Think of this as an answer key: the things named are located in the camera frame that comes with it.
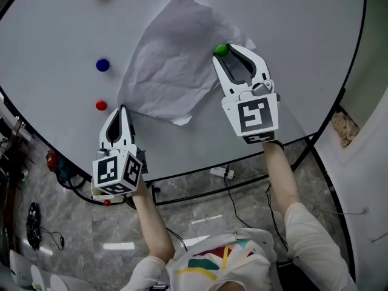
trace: red object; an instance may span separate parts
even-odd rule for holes
[[[100,111],[106,110],[107,107],[108,107],[107,103],[103,100],[99,100],[96,102],[96,108]]]
[[[47,152],[46,163],[51,172],[54,172],[58,167],[58,156],[53,150]]]

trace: sleeve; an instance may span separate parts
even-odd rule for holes
[[[357,290],[347,264],[322,224],[300,202],[284,217],[289,256],[322,290]]]
[[[165,262],[155,256],[147,256],[135,267],[129,283],[121,291],[148,291],[159,282],[166,267]]]

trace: green ball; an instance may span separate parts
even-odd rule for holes
[[[228,55],[229,48],[226,46],[226,44],[221,44],[216,47],[214,53],[220,57]]]

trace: white table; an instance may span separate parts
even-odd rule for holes
[[[88,174],[99,131],[132,53],[170,0],[15,0],[0,20],[0,86],[24,119]],[[252,38],[281,95],[283,143],[318,131],[344,82],[360,32],[363,0],[196,0]],[[99,58],[111,63],[98,72]],[[185,126],[133,115],[136,144],[157,179],[262,150],[236,137],[209,93]],[[107,101],[104,112],[95,109]]]

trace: blue ball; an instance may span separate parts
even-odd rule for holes
[[[96,63],[96,67],[98,71],[105,72],[109,69],[109,62],[104,58],[99,59]]]

